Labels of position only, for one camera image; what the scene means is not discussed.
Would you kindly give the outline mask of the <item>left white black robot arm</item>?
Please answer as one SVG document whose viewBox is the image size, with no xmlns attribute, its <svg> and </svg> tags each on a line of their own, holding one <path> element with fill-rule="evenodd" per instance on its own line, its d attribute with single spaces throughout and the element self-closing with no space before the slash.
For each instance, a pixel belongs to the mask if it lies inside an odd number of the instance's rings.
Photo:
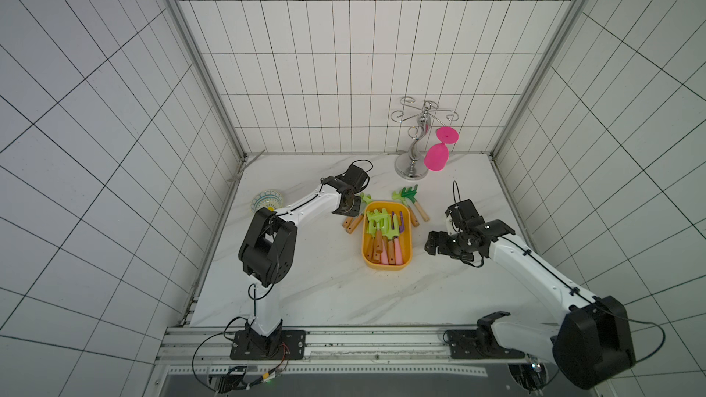
<svg viewBox="0 0 706 397">
<path fill-rule="evenodd" d="M 238 253 L 244 273 L 252 279 L 248 296 L 254 315 L 233 336 L 231 360 L 303 358 L 306 333 L 283 327 L 279 293 L 279 283 L 292 269 L 299 228 L 324 213 L 359 216 L 369 182 L 368 172 L 353 162 L 343 173 L 322 178 L 300 200 L 274 211 L 256 211 Z"/>
</svg>

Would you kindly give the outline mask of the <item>light green fork wooden handle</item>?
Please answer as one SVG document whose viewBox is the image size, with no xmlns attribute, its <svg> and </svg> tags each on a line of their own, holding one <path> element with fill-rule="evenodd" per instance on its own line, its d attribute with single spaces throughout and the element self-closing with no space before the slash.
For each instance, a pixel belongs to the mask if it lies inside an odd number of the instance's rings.
<svg viewBox="0 0 706 397">
<path fill-rule="evenodd" d="M 371 228 L 370 226 L 368 226 L 365 231 L 364 242 L 363 242 L 363 255 L 364 255 L 367 262 L 373 261 L 375 236 L 376 236 L 375 228 Z"/>
</svg>

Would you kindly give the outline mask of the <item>purple rake pink handle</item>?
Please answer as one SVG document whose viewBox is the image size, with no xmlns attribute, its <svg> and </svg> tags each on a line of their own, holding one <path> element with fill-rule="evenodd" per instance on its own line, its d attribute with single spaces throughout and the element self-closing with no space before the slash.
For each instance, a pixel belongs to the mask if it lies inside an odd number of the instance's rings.
<svg viewBox="0 0 706 397">
<path fill-rule="evenodd" d="M 388 265 L 389 260 L 388 260 L 388 254 L 387 254 L 387 244 L 382 243 L 381 246 L 381 253 L 380 253 L 380 261 L 383 265 Z"/>
<path fill-rule="evenodd" d="M 395 263 L 397 266 L 402 266 L 404 264 L 404 254 L 402 251 L 402 234 L 404 233 L 404 217 L 402 211 L 399 211 L 395 215 Z"/>
</svg>

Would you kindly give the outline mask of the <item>yellow plastic storage box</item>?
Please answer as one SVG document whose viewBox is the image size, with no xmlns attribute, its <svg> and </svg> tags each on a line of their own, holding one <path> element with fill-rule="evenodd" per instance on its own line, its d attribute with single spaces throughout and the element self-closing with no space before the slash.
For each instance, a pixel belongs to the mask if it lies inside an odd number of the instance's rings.
<svg viewBox="0 0 706 397">
<path fill-rule="evenodd" d="M 394 201 L 373 201 L 363 213 L 361 255 L 364 262 L 378 270 L 398 271 L 413 257 L 413 215 Z"/>
</svg>

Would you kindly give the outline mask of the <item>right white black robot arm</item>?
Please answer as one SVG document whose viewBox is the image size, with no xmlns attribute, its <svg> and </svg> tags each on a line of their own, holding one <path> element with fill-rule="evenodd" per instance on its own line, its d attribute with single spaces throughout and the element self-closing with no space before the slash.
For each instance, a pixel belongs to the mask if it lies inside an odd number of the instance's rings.
<svg viewBox="0 0 706 397">
<path fill-rule="evenodd" d="M 447 229 L 428 234 L 430 255 L 446 255 L 474 267 L 490 260 L 505 268 L 553 316 L 551 323 L 525 321 L 498 311 L 473 330 L 452 331 L 450 344 L 481 358 L 528 358 L 551 362 L 580 389 L 588 390 L 637 363 L 625 307 L 600 298 L 544 261 L 500 220 L 486 221 L 470 200 L 446 210 Z"/>
</svg>

